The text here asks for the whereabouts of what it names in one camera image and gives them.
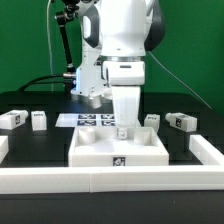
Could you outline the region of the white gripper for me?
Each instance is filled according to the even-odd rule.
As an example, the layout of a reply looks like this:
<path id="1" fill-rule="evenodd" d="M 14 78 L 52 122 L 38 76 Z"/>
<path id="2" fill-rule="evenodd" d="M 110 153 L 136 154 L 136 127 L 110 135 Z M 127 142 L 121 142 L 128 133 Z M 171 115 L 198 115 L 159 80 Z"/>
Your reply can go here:
<path id="1" fill-rule="evenodd" d="M 126 139 L 127 127 L 134 127 L 138 119 L 140 86 L 145 82 L 145 63 L 105 61 L 103 77 L 112 92 L 115 123 L 119 126 L 117 136 Z"/>

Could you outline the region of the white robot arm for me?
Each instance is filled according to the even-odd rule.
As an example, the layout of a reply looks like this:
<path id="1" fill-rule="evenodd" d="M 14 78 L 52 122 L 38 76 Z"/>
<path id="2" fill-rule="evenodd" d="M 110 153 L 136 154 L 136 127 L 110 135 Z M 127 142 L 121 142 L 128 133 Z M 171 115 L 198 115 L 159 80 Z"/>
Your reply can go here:
<path id="1" fill-rule="evenodd" d="M 71 93 L 94 107 L 113 103 L 117 136 L 137 126 L 144 57 L 164 37 L 159 0 L 80 0 L 82 62 Z"/>

